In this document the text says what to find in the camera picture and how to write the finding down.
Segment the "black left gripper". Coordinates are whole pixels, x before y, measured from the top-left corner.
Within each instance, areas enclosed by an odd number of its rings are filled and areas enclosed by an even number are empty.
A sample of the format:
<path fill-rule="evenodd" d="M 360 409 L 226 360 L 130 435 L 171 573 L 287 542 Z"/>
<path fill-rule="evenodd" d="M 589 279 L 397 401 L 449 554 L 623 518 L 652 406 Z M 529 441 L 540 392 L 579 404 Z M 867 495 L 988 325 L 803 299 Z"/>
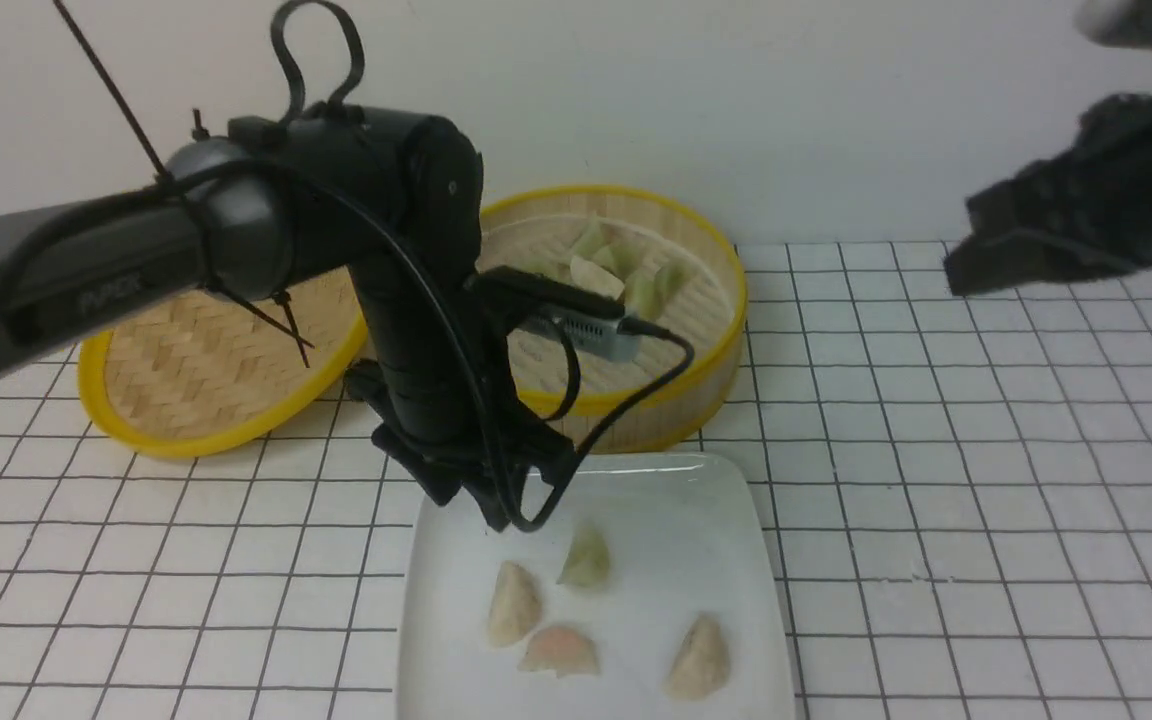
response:
<path fill-rule="evenodd" d="M 438 507 L 467 491 L 493 530 L 536 530 L 547 520 L 526 520 L 522 491 L 539 471 L 563 495 L 579 467 L 570 437 L 550 427 L 517 397 L 490 395 L 488 415 L 477 414 L 456 365 L 406 372 L 380 361 L 358 361 L 344 377 L 346 393 L 380 416 L 372 442 L 397 461 Z"/>

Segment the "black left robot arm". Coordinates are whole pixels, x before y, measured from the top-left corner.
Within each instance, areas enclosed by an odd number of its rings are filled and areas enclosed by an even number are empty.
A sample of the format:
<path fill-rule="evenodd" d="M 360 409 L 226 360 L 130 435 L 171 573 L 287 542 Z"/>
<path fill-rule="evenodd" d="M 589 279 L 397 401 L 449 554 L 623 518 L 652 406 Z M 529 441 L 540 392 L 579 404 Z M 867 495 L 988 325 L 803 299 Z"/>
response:
<path fill-rule="evenodd" d="M 435 503 L 467 488 L 490 528 L 536 530 L 585 452 L 511 381 L 508 334 L 561 295 L 477 272 L 483 176 L 445 118 L 234 119 L 142 190 L 0 218 L 0 376 L 184 291 L 255 310 L 344 268 L 376 348 L 346 387 L 378 447 Z"/>

